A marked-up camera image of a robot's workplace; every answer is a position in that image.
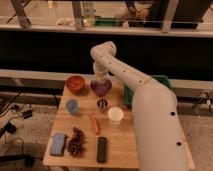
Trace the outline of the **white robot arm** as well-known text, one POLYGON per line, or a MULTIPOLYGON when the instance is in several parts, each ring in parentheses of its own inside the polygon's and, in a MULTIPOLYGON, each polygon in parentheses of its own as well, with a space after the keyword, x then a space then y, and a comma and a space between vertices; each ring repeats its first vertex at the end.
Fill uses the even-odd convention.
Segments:
POLYGON ((111 41, 92 47, 90 55, 99 78, 111 72, 134 92, 132 113, 140 171, 189 171, 173 91, 116 59, 111 41))

